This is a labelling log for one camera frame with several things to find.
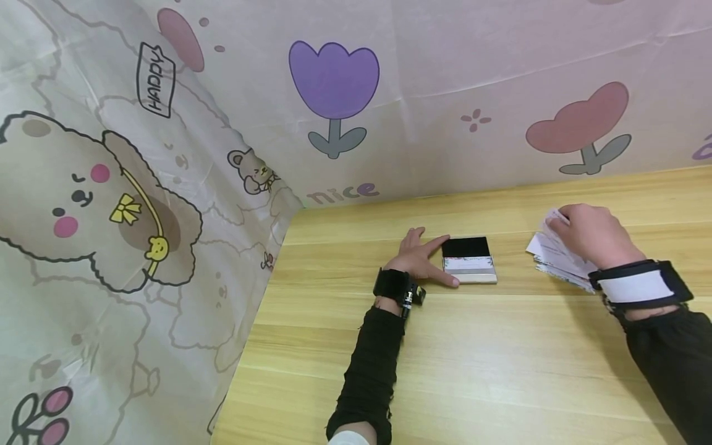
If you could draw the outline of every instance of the white card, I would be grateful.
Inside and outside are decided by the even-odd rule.
[[[561,281],[571,283],[574,286],[577,286],[578,288],[581,288],[588,293],[596,293],[593,286],[591,286],[591,283],[588,280],[581,279],[580,277],[568,273],[567,271],[563,271],[553,266],[547,266],[545,264],[537,264],[536,268],[538,271],[542,271],[555,278],[559,278]]]
[[[596,266],[587,261],[581,260],[580,264],[571,261],[548,236],[540,232],[534,234],[527,246],[527,252],[532,253],[538,263],[554,266],[584,279],[588,279],[588,274],[597,270]]]
[[[548,219],[559,219],[564,222],[567,226],[570,225],[569,219],[566,216],[563,216],[561,212],[558,209],[551,209],[546,216],[544,217],[544,221],[541,222],[541,231],[549,238],[549,240],[556,245],[559,251],[566,255],[569,258],[569,261],[574,263],[577,268],[585,270],[588,268],[592,267],[592,264],[587,263],[584,261],[583,258],[578,256],[577,254],[571,252],[568,247],[564,244],[564,241],[561,241],[561,238],[554,232],[550,227],[549,224],[546,224],[546,221]]]

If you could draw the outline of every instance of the black wristband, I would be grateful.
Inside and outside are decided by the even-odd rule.
[[[589,274],[614,310],[654,309],[692,300],[670,261],[644,260]]]

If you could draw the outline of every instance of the person's left hand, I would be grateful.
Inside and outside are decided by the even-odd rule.
[[[441,270],[428,259],[447,240],[450,235],[438,236],[425,244],[420,244],[420,237],[425,232],[425,227],[408,230],[408,234],[401,241],[398,256],[388,261],[386,269],[395,269],[407,272],[413,278],[432,278],[445,286],[456,288],[460,285],[457,278]]]

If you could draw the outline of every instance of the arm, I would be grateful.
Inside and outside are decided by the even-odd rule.
[[[685,441],[712,444],[709,318],[682,307],[623,326],[633,360]]]
[[[623,272],[619,275],[624,278],[600,283],[612,313],[625,330],[633,360],[670,420],[687,443],[712,444],[710,320],[682,303],[692,299],[684,285],[670,288],[660,279],[661,274],[644,278],[643,273],[625,273],[635,264],[645,263],[646,256],[608,209],[576,204],[560,211],[570,225],[548,223],[572,252],[593,262],[601,274],[611,277],[610,272]]]
[[[424,227],[410,229],[401,241],[398,256],[383,269],[408,272],[415,278],[435,278],[457,287],[457,280],[428,259],[449,236],[424,245]],[[326,426],[330,445],[388,445],[391,443],[389,404],[396,382],[396,361],[405,334],[401,308],[390,299],[376,297],[366,312],[336,410]]]

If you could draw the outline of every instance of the black sleeve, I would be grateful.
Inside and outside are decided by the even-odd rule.
[[[331,437],[339,426],[369,422],[378,445],[391,443],[389,404],[396,382],[396,361],[405,334],[405,320],[385,310],[371,308],[363,318],[344,387],[326,426]]]
[[[712,444],[712,324],[681,307],[622,320],[628,348],[665,412],[690,445]]]

